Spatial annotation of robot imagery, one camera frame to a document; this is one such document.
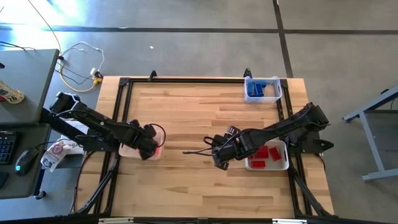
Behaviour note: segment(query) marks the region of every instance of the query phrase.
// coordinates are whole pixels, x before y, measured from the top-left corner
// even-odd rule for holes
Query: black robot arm
[[[139,149],[142,160],[155,154],[158,143],[153,140],[156,135],[152,125],[143,128],[137,120],[129,123],[116,122],[109,117],[87,107],[80,98],[70,93],[59,92],[50,106],[50,111],[56,117],[74,118],[90,128],[88,135],[76,136],[86,148],[103,147],[106,151],[117,151],[119,144],[125,144],[133,149]]]
[[[264,129],[240,130],[230,126],[224,136],[216,135],[212,142],[215,166],[226,170],[231,159],[241,160],[256,153],[265,142],[279,136],[294,134],[304,136],[310,131],[320,131],[329,121],[319,106],[308,103],[291,118]]]

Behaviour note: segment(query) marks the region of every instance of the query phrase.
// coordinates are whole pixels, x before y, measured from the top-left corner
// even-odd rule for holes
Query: blue block
[[[262,88],[265,88],[265,87],[267,86],[267,83],[266,83],[266,82],[256,82],[256,83],[261,84],[261,87],[262,87]]]
[[[255,96],[256,94],[253,93],[253,83],[248,83],[248,96]]]
[[[264,96],[264,93],[262,92],[262,87],[260,83],[256,83],[256,97],[262,97]]]

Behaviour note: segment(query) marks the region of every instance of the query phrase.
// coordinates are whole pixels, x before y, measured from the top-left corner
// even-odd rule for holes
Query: concrete floor
[[[271,0],[32,2],[51,25],[59,26],[277,28]],[[398,28],[398,2],[394,0],[279,0],[279,4],[285,29]],[[0,13],[0,22],[30,25],[0,31],[3,41],[38,49],[57,47],[51,32],[33,27],[43,26],[43,22],[29,3],[23,6],[7,2]],[[160,76],[240,77],[249,67],[256,77],[286,77],[278,34],[56,32],[56,35],[63,49],[78,41],[104,49],[104,75],[149,75],[154,69]],[[335,143],[325,153],[325,162],[336,214],[344,218],[398,222],[398,177],[365,184],[361,175],[374,172],[376,165],[362,125],[359,121],[345,124],[341,120],[384,89],[398,85],[398,35],[288,34],[286,40],[294,77],[305,79],[310,101],[320,105],[331,121],[321,136]],[[72,70],[87,75],[100,64],[101,54],[84,48],[88,54],[74,51],[66,58]],[[79,88],[89,85],[87,82]],[[69,90],[55,73],[46,107],[58,91]],[[80,96],[94,108],[98,92],[96,88]],[[0,220],[66,215],[76,175],[77,169],[46,172],[42,188],[48,197],[40,201],[0,200]],[[19,212],[14,212],[15,207],[20,208]]]

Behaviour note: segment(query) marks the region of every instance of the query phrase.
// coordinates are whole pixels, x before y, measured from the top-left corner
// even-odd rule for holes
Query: plastic bin
[[[279,141],[279,140],[267,141],[265,143],[265,146],[268,147],[268,150],[273,147],[276,147],[281,156],[281,159],[274,161],[272,159],[272,156],[270,153],[269,153],[269,157],[266,159],[263,159],[263,158],[256,159],[255,156],[252,159],[245,158],[244,165],[246,166],[247,170],[286,170],[287,168],[289,168],[289,160],[287,159],[286,144],[283,141]],[[251,167],[252,161],[265,162],[266,166],[265,166],[265,168],[253,168],[253,167]]]
[[[162,144],[162,142],[164,141],[164,134],[163,131],[157,127],[154,126],[155,131],[156,131],[156,135],[154,137],[154,140],[158,142],[158,144]],[[162,151],[163,151],[164,145],[161,147],[157,147],[155,154],[148,158],[148,160],[150,161],[156,161],[158,159],[160,159],[160,157],[162,156]],[[119,148],[119,155],[123,156],[123,157],[127,157],[127,158],[135,158],[135,159],[141,159],[141,156],[139,155],[139,150],[138,149],[132,149],[126,145],[120,144],[120,148]]]
[[[248,95],[248,83],[265,82],[266,87],[264,89],[264,96],[255,97]],[[244,78],[244,100],[247,103],[275,103],[280,97],[282,97],[282,89],[280,87],[280,81],[278,77],[272,78]]]

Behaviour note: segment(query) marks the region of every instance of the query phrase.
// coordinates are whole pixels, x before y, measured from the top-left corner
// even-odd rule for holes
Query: wooden tabletop
[[[105,77],[96,110],[112,117],[120,77]],[[293,111],[308,102],[304,80],[288,79]],[[124,108],[122,97],[118,121]],[[183,155],[185,150],[207,147],[203,137],[224,134],[226,128],[263,128],[279,121],[276,103],[247,104],[242,84],[135,83],[128,120],[157,123],[167,132],[158,161],[122,158],[112,216],[129,217],[293,217],[287,171],[253,172],[244,161],[230,162],[229,169],[215,168],[211,157]],[[83,169],[78,208],[98,185],[104,153],[96,152]],[[333,213],[325,171],[319,158],[303,155],[307,185],[317,200]],[[106,203],[105,190],[102,207]],[[302,193],[298,190],[304,211]]]

